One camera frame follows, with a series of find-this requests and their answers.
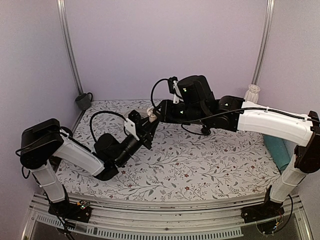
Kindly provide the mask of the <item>white earbuds charging case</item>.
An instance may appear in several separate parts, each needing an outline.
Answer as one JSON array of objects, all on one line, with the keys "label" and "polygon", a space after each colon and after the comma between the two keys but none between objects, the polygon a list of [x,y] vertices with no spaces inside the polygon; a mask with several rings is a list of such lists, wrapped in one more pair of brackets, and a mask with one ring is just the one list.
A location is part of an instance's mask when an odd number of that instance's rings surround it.
[{"label": "white earbuds charging case", "polygon": [[148,120],[150,123],[154,122],[157,120],[157,116],[154,114],[154,108],[153,107],[149,107],[146,110],[146,114],[148,116]]}]

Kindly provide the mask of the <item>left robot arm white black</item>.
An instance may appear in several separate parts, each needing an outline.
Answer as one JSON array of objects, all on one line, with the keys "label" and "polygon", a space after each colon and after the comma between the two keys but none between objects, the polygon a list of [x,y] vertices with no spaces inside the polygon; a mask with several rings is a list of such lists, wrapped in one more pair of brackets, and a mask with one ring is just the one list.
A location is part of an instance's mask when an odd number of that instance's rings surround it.
[{"label": "left robot arm white black", "polygon": [[150,121],[148,117],[138,123],[126,119],[128,136],[122,142],[105,133],[94,143],[94,150],[90,150],[70,136],[57,119],[51,118],[24,130],[20,148],[15,153],[21,165],[33,174],[46,193],[49,214],[88,223],[92,214],[89,202],[70,202],[49,159],[55,157],[68,161],[94,178],[108,181],[119,173],[119,168],[124,167],[141,146],[151,149],[158,124],[158,120]]}]

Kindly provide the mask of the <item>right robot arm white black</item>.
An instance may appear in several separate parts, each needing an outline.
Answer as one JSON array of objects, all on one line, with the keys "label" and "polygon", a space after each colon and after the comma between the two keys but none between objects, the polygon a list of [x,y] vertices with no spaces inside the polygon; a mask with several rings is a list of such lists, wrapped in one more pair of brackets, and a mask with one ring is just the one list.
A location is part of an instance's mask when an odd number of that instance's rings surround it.
[{"label": "right robot arm white black", "polygon": [[255,132],[296,144],[292,158],[281,176],[268,187],[261,204],[244,207],[246,223],[273,218],[284,213],[287,196],[311,173],[320,168],[320,120],[318,114],[296,114],[261,106],[236,96],[216,99],[203,75],[167,80],[172,100],[162,100],[153,112],[164,123],[202,125],[231,132]]}]

